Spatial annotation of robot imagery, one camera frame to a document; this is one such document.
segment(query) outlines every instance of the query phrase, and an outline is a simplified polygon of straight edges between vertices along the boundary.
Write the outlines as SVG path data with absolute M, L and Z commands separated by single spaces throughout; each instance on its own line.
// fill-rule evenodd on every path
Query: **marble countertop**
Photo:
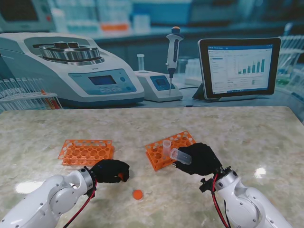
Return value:
M 69 227 L 221 228 L 210 192 L 199 190 L 202 177 L 173 166 L 155 172 L 145 154 L 145 145 L 185 130 L 210 145 L 245 185 L 262 191 L 294 228 L 303 226 L 304 126 L 278 106 L 3 112 L 0 217 L 48 177 L 79 168 L 57 159 L 65 139 L 112 139 L 114 159 L 130 165 L 130 179 L 98 184 L 96 197 Z M 132 198 L 134 189 L 143 190 L 142 201 Z

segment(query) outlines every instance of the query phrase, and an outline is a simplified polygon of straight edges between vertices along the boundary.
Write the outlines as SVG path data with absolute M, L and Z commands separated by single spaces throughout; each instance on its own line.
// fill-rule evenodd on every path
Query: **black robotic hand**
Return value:
M 90 169 L 90 173 L 98 183 L 119 183 L 129 179 L 129 168 L 123 161 L 101 160 Z
M 203 143 L 195 143 L 188 147 L 180 147 L 180 151 L 190 155 L 192 162 L 190 165 L 175 162 L 176 168 L 188 173 L 206 176 L 211 173 L 217 173 L 222 166 L 213 150 Z

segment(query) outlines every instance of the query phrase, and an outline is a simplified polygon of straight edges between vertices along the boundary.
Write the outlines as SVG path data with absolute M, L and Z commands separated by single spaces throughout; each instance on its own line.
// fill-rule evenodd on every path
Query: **bar chart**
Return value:
M 238 63 L 237 74 L 258 74 L 265 71 L 265 59 Z

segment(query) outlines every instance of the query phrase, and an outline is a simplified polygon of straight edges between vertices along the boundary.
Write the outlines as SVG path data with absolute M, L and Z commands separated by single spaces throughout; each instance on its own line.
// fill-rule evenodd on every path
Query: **centrifuge display screen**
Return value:
M 111 75 L 89 77 L 95 86 L 116 84 Z
M 0 14 L 6 21 L 37 21 L 31 0 L 0 0 Z

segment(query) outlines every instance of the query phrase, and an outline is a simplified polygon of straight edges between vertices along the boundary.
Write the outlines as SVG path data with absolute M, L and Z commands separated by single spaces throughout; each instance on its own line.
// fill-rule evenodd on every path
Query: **test tube rack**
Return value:
M 168 138 L 146 145 L 145 147 L 147 150 L 147 157 L 149 158 L 150 163 L 155 171 L 167 167 L 176 161 L 171 159 L 169 156 L 163 154 L 162 142 L 164 140 L 171 141 L 171 149 L 191 146 L 192 144 L 196 143 L 191 134 L 187 131 L 184 131 L 179 134 L 175 134 Z
M 102 159 L 112 159 L 112 140 L 67 139 L 59 153 L 62 165 L 93 166 Z
M 0 80 L 0 110 L 62 109 L 57 94 L 47 91 L 43 79 Z
M 304 36 L 283 36 L 281 39 L 280 57 L 278 61 L 277 83 L 282 79 L 287 82 L 300 57 L 304 53 Z

